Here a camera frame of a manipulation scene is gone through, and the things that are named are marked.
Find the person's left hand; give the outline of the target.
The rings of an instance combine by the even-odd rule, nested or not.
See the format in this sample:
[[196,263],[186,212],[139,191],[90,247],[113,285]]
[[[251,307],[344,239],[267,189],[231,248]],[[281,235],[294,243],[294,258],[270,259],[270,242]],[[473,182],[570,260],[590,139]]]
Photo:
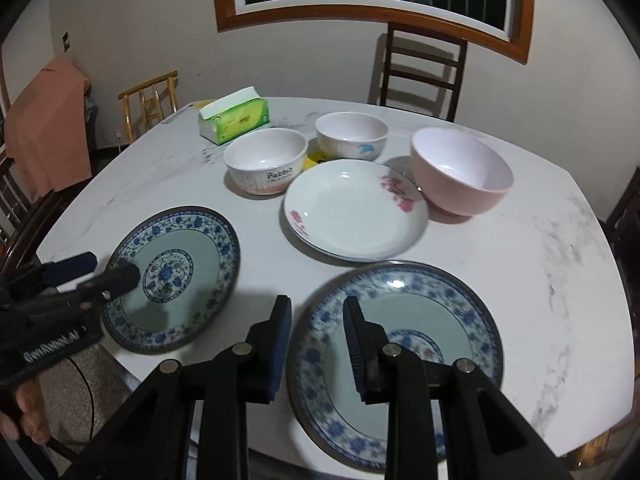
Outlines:
[[17,441],[20,429],[30,437],[35,444],[44,445],[51,437],[50,425],[46,416],[43,393],[39,378],[32,378],[24,382],[15,390],[15,401],[22,414],[18,422],[8,415],[1,414],[1,434],[3,437]]

